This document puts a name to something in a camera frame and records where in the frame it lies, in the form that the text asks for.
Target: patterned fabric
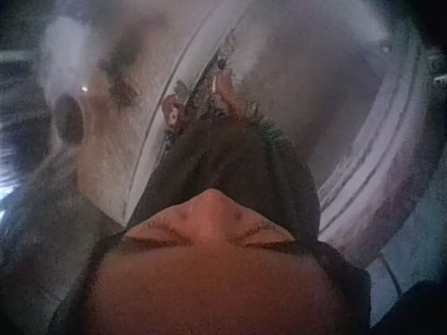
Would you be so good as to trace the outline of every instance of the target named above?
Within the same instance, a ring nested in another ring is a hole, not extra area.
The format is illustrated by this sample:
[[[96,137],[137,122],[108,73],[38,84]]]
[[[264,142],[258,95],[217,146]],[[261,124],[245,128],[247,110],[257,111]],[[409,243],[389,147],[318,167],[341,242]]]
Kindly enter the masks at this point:
[[[217,104],[210,103],[208,108],[208,113],[202,115],[200,118],[206,117],[218,117],[218,118],[227,118],[228,110],[222,107],[217,107]],[[257,103],[252,102],[249,104],[245,111],[244,116],[245,121],[256,131],[256,133],[261,137],[261,139],[268,143],[271,147],[274,148],[284,148],[284,147],[293,147],[292,142],[286,136],[280,127],[271,120],[271,118],[262,115],[259,110]],[[174,143],[178,140],[178,138],[182,135],[179,131],[166,131],[166,139],[165,139],[165,149],[163,153],[163,157],[171,150],[174,146]]]

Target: person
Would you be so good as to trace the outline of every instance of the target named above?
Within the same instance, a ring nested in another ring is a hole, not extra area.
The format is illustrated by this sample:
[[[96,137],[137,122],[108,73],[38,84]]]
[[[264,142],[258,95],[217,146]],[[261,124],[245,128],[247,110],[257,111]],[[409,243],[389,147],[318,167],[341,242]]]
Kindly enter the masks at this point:
[[[49,334],[368,331],[369,276],[317,240],[318,197],[298,150],[247,115],[230,71],[218,70],[210,97],[182,124],[129,229],[96,247]],[[163,105],[167,120],[166,108],[184,109],[173,97]]]

